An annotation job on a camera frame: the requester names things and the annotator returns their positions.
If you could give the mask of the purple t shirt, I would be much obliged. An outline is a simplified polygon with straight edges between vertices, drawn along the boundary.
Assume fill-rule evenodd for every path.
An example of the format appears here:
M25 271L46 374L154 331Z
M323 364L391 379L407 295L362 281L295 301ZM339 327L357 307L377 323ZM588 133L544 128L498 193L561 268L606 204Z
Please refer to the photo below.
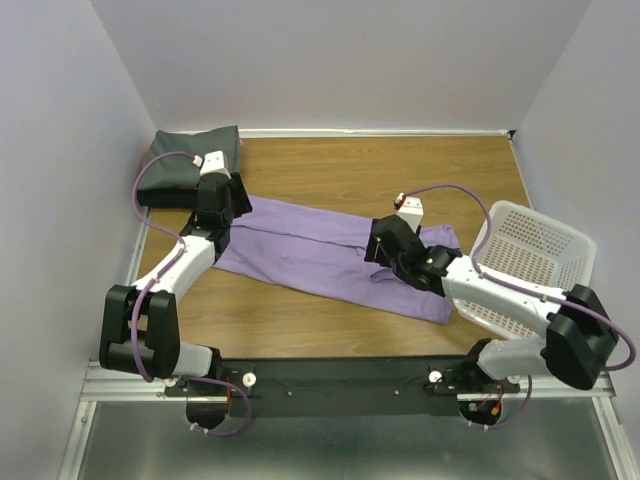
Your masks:
M445 324L453 303L364 260L372 220L252 196L214 267L305 293Z

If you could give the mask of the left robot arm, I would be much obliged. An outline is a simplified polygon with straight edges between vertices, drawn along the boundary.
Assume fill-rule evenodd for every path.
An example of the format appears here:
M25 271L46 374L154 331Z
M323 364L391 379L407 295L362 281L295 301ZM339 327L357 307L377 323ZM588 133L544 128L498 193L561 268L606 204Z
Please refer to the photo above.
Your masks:
M233 221L251 211L239 173L200 177L196 208L171 252L134 284L115 285L107 292L99 347L102 368L139 374L147 381L187 377L201 395L220 387L219 351L180 340L178 304L195 280L219 261Z

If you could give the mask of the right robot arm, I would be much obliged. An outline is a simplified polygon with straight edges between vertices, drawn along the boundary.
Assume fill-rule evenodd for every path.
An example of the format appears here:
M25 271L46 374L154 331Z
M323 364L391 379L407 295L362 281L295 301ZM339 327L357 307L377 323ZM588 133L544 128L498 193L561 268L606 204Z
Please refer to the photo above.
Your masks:
M456 249L424 245L397 214L373 220L365 259L390 268L416 290L469 301L533 331L528 338L478 341L444 374L452 386L480 392L509 376L550 375L589 390L620 337L590 287L562 290L477 271L471 257Z

